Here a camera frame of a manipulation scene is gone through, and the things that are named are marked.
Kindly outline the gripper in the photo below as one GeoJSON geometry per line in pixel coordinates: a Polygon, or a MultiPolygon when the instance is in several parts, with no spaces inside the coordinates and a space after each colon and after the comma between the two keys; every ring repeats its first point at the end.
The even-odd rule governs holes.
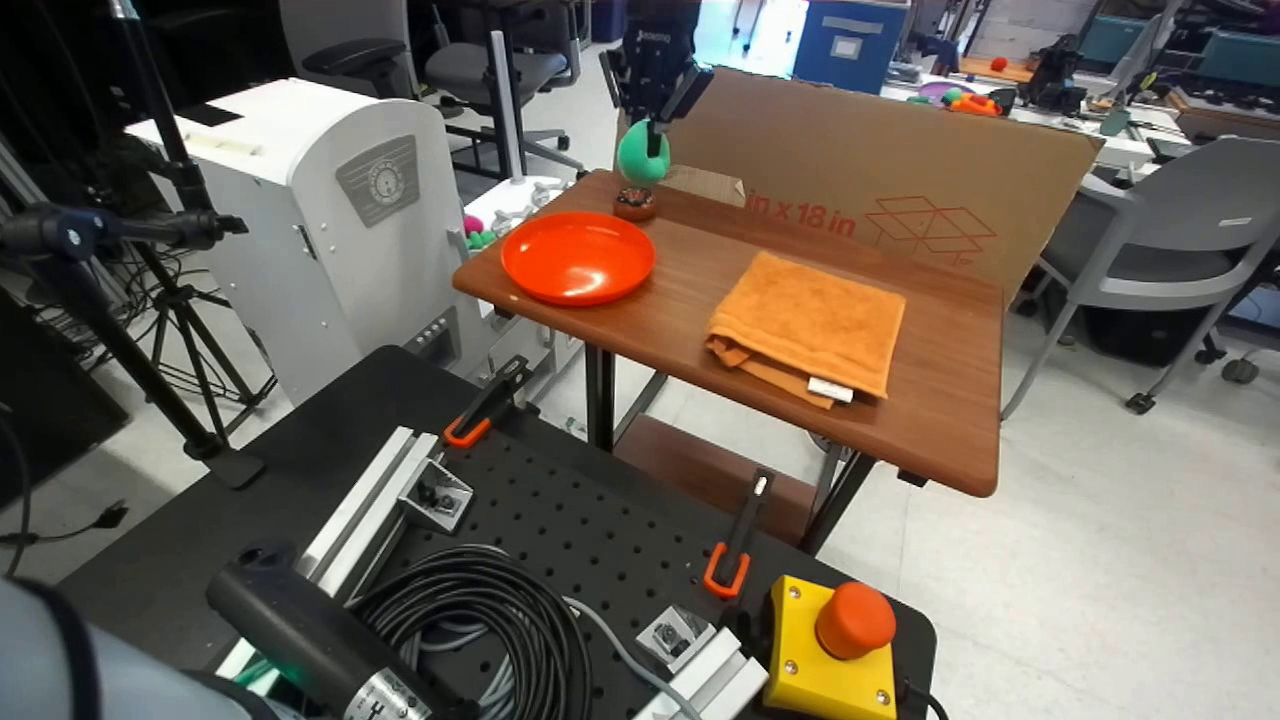
{"type": "Polygon", "coordinates": [[[627,0],[621,47],[599,61],[611,102],[630,127],[645,115],[646,158],[658,158],[666,133],[684,119],[714,78],[694,64],[701,0],[627,0]]]}

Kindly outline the green plushy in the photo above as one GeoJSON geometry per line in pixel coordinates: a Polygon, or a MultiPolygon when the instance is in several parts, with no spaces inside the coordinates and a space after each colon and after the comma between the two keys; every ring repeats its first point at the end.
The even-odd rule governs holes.
{"type": "Polygon", "coordinates": [[[614,168],[630,186],[650,188],[671,169],[669,141],[652,120],[630,126],[616,150],[614,168]]]}

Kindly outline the small cardboard piece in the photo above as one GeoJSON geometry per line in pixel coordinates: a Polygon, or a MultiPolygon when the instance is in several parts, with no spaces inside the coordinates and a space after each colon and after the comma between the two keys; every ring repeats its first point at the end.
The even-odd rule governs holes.
{"type": "Polygon", "coordinates": [[[675,164],[668,169],[659,186],[732,208],[746,206],[746,191],[741,179],[712,170],[675,164]]]}

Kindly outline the black office chair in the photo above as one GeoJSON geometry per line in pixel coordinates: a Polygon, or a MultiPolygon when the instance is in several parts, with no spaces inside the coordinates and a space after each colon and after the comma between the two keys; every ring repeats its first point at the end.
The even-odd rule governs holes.
{"type": "MultiPolygon", "coordinates": [[[[506,36],[525,170],[526,156],[532,154],[581,176],[584,164],[567,154],[571,147],[568,133],[563,129],[526,129],[522,115],[524,108],[539,94],[568,88],[581,76],[575,0],[443,1],[476,12],[485,29],[499,29],[506,36]]],[[[422,68],[428,87],[443,95],[438,109],[442,113],[470,110],[493,119],[489,63],[488,38],[481,42],[442,42],[422,68]]],[[[495,124],[481,129],[447,126],[445,129],[466,138],[472,154],[471,161],[454,161],[456,170],[493,181],[507,179],[500,172],[495,124]]]]}

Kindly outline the white tray with toys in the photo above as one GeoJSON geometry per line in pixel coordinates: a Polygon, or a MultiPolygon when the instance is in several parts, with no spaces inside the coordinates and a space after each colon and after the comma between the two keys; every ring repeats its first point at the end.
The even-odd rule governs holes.
{"type": "Polygon", "coordinates": [[[463,247],[470,258],[508,234],[575,183],[550,176],[503,179],[463,205],[463,247]]]}

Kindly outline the red plate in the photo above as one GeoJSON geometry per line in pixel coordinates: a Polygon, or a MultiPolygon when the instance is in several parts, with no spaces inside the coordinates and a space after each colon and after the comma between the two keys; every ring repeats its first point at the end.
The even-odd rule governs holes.
{"type": "Polygon", "coordinates": [[[526,295],[589,307],[639,290],[657,264],[657,249],[618,217],[570,211],[534,217],[511,231],[500,242],[500,263],[526,295]]]}

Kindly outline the blue bin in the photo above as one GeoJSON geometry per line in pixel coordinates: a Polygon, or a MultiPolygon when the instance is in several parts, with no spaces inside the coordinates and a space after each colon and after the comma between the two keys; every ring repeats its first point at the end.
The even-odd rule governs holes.
{"type": "Polygon", "coordinates": [[[881,92],[910,0],[809,0],[791,76],[851,92],[881,92]]]}

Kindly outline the large cardboard sheet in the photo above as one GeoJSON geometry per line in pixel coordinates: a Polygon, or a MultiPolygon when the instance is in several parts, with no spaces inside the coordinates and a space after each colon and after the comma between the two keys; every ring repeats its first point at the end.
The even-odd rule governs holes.
{"type": "Polygon", "coordinates": [[[673,169],[730,178],[749,211],[984,281],[1004,306],[1102,146],[730,68],[666,137],[673,169]]]}

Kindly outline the orange folded towel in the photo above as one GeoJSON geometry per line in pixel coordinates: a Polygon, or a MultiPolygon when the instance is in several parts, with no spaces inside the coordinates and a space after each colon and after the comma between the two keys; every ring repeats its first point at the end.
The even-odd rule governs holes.
{"type": "Polygon", "coordinates": [[[899,293],[759,252],[710,314],[705,347],[721,365],[831,410],[890,396],[905,310],[899,293]]]}

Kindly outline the white machine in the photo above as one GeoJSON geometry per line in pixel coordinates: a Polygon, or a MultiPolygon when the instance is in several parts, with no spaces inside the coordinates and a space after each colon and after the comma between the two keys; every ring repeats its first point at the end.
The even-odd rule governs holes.
{"type": "Polygon", "coordinates": [[[452,283],[472,252],[434,106],[288,78],[175,124],[215,209],[247,225],[205,260],[291,402],[389,345],[475,384],[513,356],[556,369],[559,336],[452,283]]]}

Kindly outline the orange and black clamp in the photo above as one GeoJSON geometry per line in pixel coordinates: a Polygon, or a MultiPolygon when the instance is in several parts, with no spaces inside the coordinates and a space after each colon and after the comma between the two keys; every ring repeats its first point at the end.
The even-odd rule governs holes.
{"type": "Polygon", "coordinates": [[[713,547],[701,575],[703,587],[718,600],[736,600],[742,591],[751,556],[748,544],[755,534],[756,519],[765,505],[776,474],[758,468],[726,539],[713,547]]]}
{"type": "Polygon", "coordinates": [[[474,447],[508,409],[518,406],[520,395],[531,378],[529,360],[524,355],[515,355],[443,430],[444,443],[453,448],[474,447]]]}

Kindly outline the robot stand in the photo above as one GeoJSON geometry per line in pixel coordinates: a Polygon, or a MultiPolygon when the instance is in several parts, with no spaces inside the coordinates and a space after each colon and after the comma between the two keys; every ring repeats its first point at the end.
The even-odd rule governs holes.
{"type": "MultiPolygon", "coordinates": [[[[232,629],[207,606],[215,571],[253,541],[310,542],[401,427],[439,430],[476,389],[381,348],[288,413],[248,450],[247,489],[197,480],[58,585],[96,626],[178,667],[214,667],[232,629]]],[[[527,414],[447,465],[479,495],[460,541],[508,550],[630,635],[671,603],[714,618],[701,571],[730,518],[527,414]]]]}

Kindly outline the cluttered white table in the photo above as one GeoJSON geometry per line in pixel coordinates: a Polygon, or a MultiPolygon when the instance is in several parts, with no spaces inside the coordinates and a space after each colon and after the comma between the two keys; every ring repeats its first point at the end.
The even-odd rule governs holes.
{"type": "MultiPolygon", "coordinates": [[[[922,67],[892,64],[879,95],[899,101],[929,96],[934,104],[940,104],[945,92],[951,88],[988,95],[1000,90],[1016,90],[1020,82],[1030,78],[1030,72],[1019,65],[996,72],[989,68],[991,64],[987,59],[964,58],[963,69],[948,74],[931,74],[922,67]]],[[[1102,108],[1096,105],[1093,92],[1102,90],[1103,81],[1087,73],[1075,76],[1075,79],[1085,91],[1078,111],[1064,114],[1015,100],[1010,118],[1098,138],[1103,146],[1094,164],[1128,172],[1135,178],[1148,176],[1170,158],[1194,146],[1192,138],[1178,127],[1174,111],[1139,102],[1124,108],[1102,108]]]]}

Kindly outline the grey chair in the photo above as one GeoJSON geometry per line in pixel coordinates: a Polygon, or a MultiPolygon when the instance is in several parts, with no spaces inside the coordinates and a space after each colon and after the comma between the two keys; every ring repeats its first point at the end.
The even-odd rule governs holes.
{"type": "Polygon", "coordinates": [[[1000,416],[1020,407],[1080,307],[1185,311],[1204,316],[1164,374],[1126,407],[1148,413],[1197,345],[1280,241],[1280,141],[1221,136],[1123,190],[1096,176],[1080,183],[1037,266],[1065,288],[1047,331],[1000,416]]]}

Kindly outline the yellow emergency stop box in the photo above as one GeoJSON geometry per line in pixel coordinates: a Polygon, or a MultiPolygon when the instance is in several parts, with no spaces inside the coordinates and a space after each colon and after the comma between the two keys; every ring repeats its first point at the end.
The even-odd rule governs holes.
{"type": "Polygon", "coordinates": [[[765,707],[818,720],[899,720],[897,619],[881,592],[780,577],[771,609],[765,707]]]}

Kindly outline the white post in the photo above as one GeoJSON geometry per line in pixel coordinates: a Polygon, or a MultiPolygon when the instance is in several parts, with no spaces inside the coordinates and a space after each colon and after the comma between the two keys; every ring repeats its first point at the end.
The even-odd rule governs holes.
{"type": "Polygon", "coordinates": [[[500,172],[512,184],[522,184],[525,182],[525,159],[516,117],[517,106],[512,91],[506,36],[502,31],[489,32],[488,54],[500,172]]]}

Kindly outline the aluminium rail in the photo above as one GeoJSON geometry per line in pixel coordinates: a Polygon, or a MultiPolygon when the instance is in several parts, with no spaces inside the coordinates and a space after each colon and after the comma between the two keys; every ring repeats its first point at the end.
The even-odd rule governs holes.
{"type": "Polygon", "coordinates": [[[658,680],[630,720],[739,720],[769,680],[753,648],[753,616],[731,605],[708,621],[672,605],[635,637],[658,680]]]}
{"type": "Polygon", "coordinates": [[[404,678],[347,605],[410,530],[456,536],[475,506],[474,488],[445,464],[443,438],[394,429],[311,541],[256,541],[212,578],[207,601],[239,634],[218,675],[252,689],[287,679],[346,696],[383,674],[404,678]]]}

